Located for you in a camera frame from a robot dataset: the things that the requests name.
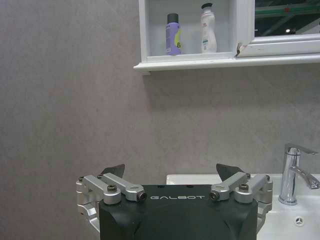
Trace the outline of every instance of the purple bottle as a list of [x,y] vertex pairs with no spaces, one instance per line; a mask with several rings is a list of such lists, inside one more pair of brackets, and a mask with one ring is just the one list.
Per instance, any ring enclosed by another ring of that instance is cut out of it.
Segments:
[[181,54],[181,26],[179,24],[179,15],[170,13],[167,16],[168,24],[165,28],[166,33],[166,53],[168,55]]

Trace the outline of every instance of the white lotion bottle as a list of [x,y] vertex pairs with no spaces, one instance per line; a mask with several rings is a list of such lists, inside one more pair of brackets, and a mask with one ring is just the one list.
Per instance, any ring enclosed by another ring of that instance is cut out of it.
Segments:
[[217,40],[216,40],[216,18],[212,12],[212,3],[203,4],[203,13],[201,15],[202,26],[202,53],[216,53],[217,52]]

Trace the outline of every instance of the white sink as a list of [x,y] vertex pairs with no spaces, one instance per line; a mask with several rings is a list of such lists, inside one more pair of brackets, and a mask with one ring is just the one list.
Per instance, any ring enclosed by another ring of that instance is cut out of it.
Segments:
[[[320,189],[308,189],[303,180],[296,181],[296,206],[278,201],[282,174],[269,174],[273,180],[272,210],[257,235],[258,240],[320,240]],[[221,183],[217,174],[167,175],[168,185],[200,185]]]

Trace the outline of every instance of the drain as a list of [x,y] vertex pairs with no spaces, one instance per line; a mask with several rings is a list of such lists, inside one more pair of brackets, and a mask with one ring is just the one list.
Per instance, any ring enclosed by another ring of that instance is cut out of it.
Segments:
[[305,221],[301,216],[297,216],[294,220],[294,225],[296,225],[297,227],[302,227],[303,225],[305,225]]

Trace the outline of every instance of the white shelf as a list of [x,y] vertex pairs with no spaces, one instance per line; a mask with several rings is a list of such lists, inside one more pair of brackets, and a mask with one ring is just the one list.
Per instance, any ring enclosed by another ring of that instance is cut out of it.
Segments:
[[183,69],[209,69],[246,66],[266,66],[283,64],[319,63],[320,53],[290,54],[259,57],[232,57],[222,59],[181,60],[162,62],[141,62],[133,68],[144,74],[152,71],[183,70]]
[[[151,71],[320,63],[320,34],[255,37],[255,0],[211,0],[216,53],[201,53],[203,0],[139,0],[141,63]],[[166,55],[167,14],[178,13],[182,53]]]
[[159,62],[177,62],[177,61],[193,61],[193,60],[212,60],[212,59],[230,59],[234,54],[231,51],[228,52],[216,52],[216,53],[197,53],[197,54],[182,54],[176,56],[148,56],[148,63]]

